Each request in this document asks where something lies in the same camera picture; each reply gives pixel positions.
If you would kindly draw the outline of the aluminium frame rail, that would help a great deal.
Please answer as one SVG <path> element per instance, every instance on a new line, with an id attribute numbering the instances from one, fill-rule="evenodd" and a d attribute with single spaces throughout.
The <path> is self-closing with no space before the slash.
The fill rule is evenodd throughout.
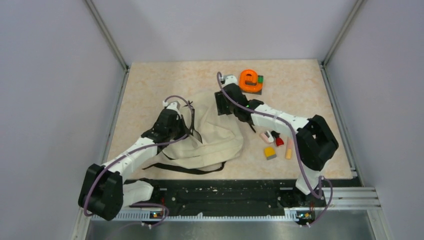
<path id="1" fill-rule="evenodd" d="M 332 200 L 327 210 L 375 210 L 381 208 L 377 192 L 373 187 L 324 187 L 324 204 L 315 203 L 313 210 L 321 211 L 328 205 L 331 191 Z"/>

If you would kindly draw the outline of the grey building plate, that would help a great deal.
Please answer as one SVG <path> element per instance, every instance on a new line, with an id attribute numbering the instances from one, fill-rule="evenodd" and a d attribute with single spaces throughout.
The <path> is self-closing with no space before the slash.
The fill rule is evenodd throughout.
<path id="1" fill-rule="evenodd" d="M 249 94 L 261 95 L 262 94 L 262 89 L 263 89 L 263 85 L 262 84 L 259 84 L 259 85 L 246 85 L 243 88 L 243 91 L 245 93 L 249 93 Z"/>

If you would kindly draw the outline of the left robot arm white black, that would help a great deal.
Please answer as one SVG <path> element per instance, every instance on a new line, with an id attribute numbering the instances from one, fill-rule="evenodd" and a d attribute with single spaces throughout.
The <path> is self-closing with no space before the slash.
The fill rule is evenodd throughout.
<path id="1" fill-rule="evenodd" d="M 158 155 L 168 145 L 189 135 L 177 102 L 169 103 L 159 114 L 153 127 L 116 158 L 102 165 L 92 164 L 85 173 L 78 205 L 85 216 L 97 215 L 113 220 L 122 208 L 138 202 L 154 207 L 160 193 L 145 181 L 125 181 L 145 161 Z"/>

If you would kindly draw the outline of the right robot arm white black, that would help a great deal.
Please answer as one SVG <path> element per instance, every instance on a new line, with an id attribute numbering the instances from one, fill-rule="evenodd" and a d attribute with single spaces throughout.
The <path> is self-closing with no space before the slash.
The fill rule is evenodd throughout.
<path id="1" fill-rule="evenodd" d="M 220 115 L 235 117 L 251 126 L 257 126 L 287 134 L 292 138 L 293 148 L 300 168 L 300 176 L 296 180 L 293 200 L 299 206 L 307 206 L 314 197 L 321 198 L 315 188 L 321 186 L 321 171 L 330 160 L 339 143 L 320 115 L 311 118 L 290 115 L 271 108 L 257 99 L 248 100 L 240 87 L 235 83 L 219 84 L 216 92 L 216 104 Z"/>

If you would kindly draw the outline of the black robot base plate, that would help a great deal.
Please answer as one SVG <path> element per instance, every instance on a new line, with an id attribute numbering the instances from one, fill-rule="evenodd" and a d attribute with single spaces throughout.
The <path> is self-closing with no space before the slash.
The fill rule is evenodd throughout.
<path id="1" fill-rule="evenodd" d="M 171 217 L 283 216 L 286 208 L 316 210 L 330 198 L 329 193 L 323 193 L 323 199 L 304 195 L 294 179 L 144 181 L 153 186 L 145 203 L 167 207 Z"/>

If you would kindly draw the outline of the yellow grey eraser block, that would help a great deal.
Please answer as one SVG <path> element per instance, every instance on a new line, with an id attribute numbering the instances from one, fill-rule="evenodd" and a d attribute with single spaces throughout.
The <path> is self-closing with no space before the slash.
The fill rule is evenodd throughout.
<path id="1" fill-rule="evenodd" d="M 263 152 L 267 161 L 277 157 L 275 149 L 271 146 L 264 148 Z"/>

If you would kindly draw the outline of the beige canvas student bag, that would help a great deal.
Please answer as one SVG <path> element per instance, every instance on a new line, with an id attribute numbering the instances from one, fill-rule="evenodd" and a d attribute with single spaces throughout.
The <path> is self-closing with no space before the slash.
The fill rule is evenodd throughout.
<path id="1" fill-rule="evenodd" d="M 212 91 L 201 91 L 188 97 L 194 109 L 180 108 L 193 134 L 169 145 L 157 156 L 158 161 L 145 170 L 161 169 L 190 175 L 206 175 L 222 171 L 225 163 L 241 155 L 245 137 L 252 126 L 240 127 L 233 115 L 219 115 Z"/>

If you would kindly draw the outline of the pink white correction tape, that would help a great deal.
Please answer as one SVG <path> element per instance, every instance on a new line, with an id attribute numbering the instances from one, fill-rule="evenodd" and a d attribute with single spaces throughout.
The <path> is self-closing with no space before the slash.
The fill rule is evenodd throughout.
<path id="1" fill-rule="evenodd" d="M 264 131 L 260 135 L 260 138 L 267 144 L 271 144 L 274 142 L 274 137 L 272 136 L 270 131 Z"/>

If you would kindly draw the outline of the red black stamp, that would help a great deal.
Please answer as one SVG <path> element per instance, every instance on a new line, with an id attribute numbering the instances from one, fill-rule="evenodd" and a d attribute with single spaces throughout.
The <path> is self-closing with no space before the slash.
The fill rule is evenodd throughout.
<path id="1" fill-rule="evenodd" d="M 272 130 L 271 136 L 274 138 L 274 143 L 275 143 L 276 147 L 280 147 L 280 146 L 283 146 L 285 144 L 283 139 L 281 138 L 281 134 L 279 132 Z"/>

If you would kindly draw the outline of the green toy brick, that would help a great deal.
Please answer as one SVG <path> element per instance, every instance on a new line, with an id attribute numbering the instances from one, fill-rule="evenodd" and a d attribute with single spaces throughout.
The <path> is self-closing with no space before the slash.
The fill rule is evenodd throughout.
<path id="1" fill-rule="evenodd" d="M 258 75 L 257 82 L 262 84 L 264 82 L 264 77 L 262 75 Z"/>

